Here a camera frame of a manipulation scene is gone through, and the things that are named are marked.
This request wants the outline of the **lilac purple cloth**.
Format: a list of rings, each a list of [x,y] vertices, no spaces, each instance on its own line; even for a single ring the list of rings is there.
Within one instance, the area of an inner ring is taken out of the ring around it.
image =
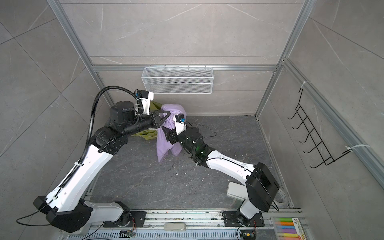
[[[169,111],[170,116],[164,121],[157,133],[157,157],[159,163],[164,160],[169,151],[171,151],[174,156],[179,155],[182,151],[180,143],[171,142],[172,138],[170,138],[170,134],[176,129],[174,117],[179,114],[182,114],[185,117],[187,116],[185,109],[181,105],[165,104],[161,106],[161,110]]]

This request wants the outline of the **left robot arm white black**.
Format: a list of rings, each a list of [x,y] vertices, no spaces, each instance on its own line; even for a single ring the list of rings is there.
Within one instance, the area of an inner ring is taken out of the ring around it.
[[[98,129],[85,145],[85,153],[74,167],[47,196],[39,196],[34,206],[46,216],[53,227],[67,233],[79,231],[96,222],[115,222],[126,226],[130,209],[120,201],[91,203],[83,193],[103,166],[112,159],[128,137],[147,129],[158,129],[171,116],[169,111],[146,111],[139,114],[134,103],[121,101],[110,108],[106,125]]]

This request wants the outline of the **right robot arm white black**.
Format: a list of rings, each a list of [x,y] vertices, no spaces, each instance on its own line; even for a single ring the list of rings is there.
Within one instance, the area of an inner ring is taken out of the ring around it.
[[[171,144],[179,143],[190,154],[198,166],[222,172],[239,183],[230,183],[230,195],[242,199],[237,210],[240,223],[248,223],[259,212],[268,212],[271,207],[279,211],[275,197],[280,185],[263,163],[247,164],[232,159],[204,142],[196,127],[187,127],[183,131],[162,127],[166,140]]]

